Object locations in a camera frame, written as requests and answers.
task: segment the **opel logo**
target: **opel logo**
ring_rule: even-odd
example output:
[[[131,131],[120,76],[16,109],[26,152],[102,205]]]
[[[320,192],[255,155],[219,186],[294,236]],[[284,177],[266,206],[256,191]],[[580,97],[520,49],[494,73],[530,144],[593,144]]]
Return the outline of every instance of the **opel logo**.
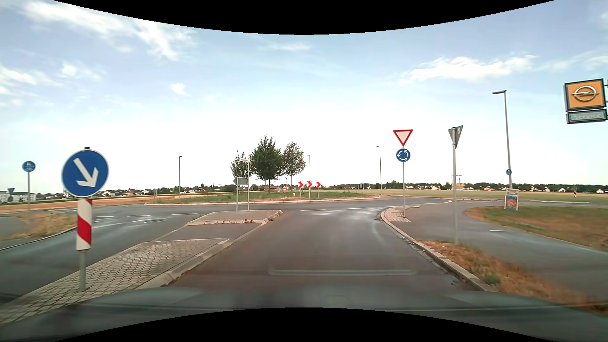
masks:
[[[583,102],[591,101],[595,99],[597,95],[599,95],[599,93],[592,86],[581,86],[572,93],[572,96]]]

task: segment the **poster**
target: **poster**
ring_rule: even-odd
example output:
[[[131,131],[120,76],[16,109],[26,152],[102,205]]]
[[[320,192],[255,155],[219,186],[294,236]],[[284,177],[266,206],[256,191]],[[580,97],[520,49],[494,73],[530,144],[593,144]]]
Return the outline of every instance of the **poster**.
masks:
[[[507,188],[505,194],[505,209],[507,210],[517,210],[518,207],[518,190],[517,189],[509,189]]]

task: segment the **red and white striped post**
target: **red and white striped post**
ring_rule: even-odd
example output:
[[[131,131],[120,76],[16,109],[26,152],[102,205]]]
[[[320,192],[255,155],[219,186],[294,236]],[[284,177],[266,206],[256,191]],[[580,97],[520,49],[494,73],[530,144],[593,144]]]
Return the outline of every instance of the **red and white striped post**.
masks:
[[[76,250],[80,252],[80,291],[86,290],[86,254],[91,249],[91,226],[93,224],[93,200],[78,200],[78,225]]]

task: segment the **white arrow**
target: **white arrow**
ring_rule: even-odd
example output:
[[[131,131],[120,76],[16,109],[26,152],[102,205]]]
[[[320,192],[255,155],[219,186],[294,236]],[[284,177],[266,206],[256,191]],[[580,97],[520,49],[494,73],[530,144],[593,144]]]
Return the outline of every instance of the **white arrow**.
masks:
[[[93,168],[93,176],[91,176],[79,158],[74,159],[74,164],[76,164],[76,167],[78,167],[78,170],[80,170],[80,173],[82,173],[83,177],[86,179],[86,181],[76,181],[76,183],[80,186],[95,187],[95,184],[97,184],[97,176],[99,175],[97,168]]]

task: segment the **distant village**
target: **distant village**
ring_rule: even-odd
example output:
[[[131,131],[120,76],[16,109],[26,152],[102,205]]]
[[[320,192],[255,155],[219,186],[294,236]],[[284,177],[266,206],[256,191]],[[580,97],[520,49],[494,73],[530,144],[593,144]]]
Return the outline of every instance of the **distant village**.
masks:
[[[506,190],[508,184],[501,183],[458,183],[456,184],[457,190],[476,190],[476,191],[497,191]],[[608,185],[590,185],[590,184],[516,184],[513,183],[513,188],[519,189],[520,191],[527,192],[579,192],[579,193],[596,193],[596,194],[608,194]],[[180,194],[195,194],[203,192],[229,192],[236,191],[237,186],[234,184],[227,184],[220,186],[219,184],[213,186],[200,186],[193,187],[180,187]],[[247,186],[241,186],[241,190],[247,191]],[[380,189],[380,183],[359,183],[359,184],[338,184],[329,187],[322,186],[321,189],[332,189],[332,190],[361,190],[361,189]],[[403,189],[403,183],[392,181],[382,185],[382,189]],[[445,183],[406,183],[406,189],[408,190],[451,190],[452,184]],[[251,185],[251,191],[258,190],[270,190],[270,191],[286,191],[289,190],[288,184],[279,185]],[[93,197],[122,197],[122,196],[144,196],[154,195],[156,191],[157,195],[162,194],[176,194],[178,187],[161,187],[157,189],[126,189],[126,190],[103,190],[97,192]],[[14,203],[14,202],[27,202],[28,198],[30,201],[40,200],[58,200],[64,198],[73,198],[74,196],[67,192],[57,192],[55,194],[47,193],[27,193],[15,191],[15,188],[9,188],[7,190],[0,190],[0,203]]]

